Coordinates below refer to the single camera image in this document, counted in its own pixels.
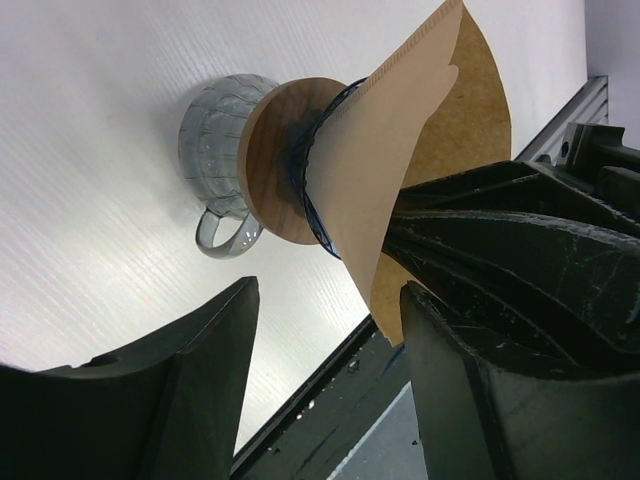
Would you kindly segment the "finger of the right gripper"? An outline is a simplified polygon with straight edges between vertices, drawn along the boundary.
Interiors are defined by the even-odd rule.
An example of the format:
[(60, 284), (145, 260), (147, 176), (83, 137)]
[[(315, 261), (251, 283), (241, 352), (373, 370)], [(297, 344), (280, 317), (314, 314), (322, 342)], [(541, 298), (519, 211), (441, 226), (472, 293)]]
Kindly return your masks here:
[(593, 183), (499, 162), (400, 191), (384, 252), (459, 308), (446, 276), (511, 309), (522, 342), (574, 364), (639, 367), (639, 175)]

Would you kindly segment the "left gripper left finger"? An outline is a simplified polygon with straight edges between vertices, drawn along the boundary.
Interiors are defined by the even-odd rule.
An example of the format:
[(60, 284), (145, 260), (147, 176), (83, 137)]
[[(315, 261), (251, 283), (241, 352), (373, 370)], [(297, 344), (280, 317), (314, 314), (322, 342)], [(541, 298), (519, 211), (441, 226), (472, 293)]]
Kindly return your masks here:
[(3, 366), (2, 477), (229, 478), (259, 305), (244, 277), (81, 366)]

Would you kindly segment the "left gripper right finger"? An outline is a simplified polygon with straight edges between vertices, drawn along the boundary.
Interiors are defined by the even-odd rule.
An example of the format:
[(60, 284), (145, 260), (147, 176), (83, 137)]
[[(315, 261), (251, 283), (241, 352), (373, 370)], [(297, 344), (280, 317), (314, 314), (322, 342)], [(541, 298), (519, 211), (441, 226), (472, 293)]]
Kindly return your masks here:
[(635, 479), (639, 375), (603, 375), (447, 312), (418, 283), (401, 320), (432, 479)]

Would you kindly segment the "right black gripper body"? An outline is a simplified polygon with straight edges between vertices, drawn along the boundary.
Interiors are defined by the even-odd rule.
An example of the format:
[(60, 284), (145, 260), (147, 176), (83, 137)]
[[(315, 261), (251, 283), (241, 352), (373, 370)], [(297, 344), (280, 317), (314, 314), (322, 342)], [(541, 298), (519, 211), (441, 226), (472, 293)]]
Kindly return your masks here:
[(539, 211), (576, 220), (598, 215), (639, 218), (639, 151), (623, 144), (625, 129), (570, 123), (555, 155), (539, 163), (551, 177)]

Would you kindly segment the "single brown paper filter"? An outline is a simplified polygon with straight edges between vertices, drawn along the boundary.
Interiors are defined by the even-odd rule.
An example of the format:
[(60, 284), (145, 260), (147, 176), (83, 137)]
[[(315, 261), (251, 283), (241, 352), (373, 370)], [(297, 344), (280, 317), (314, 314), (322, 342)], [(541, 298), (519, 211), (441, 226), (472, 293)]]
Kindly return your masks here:
[(511, 156), (500, 74), (464, 3), (447, 1), (315, 131), (304, 200), (382, 334), (403, 339), (408, 270), (382, 250), (399, 192)]

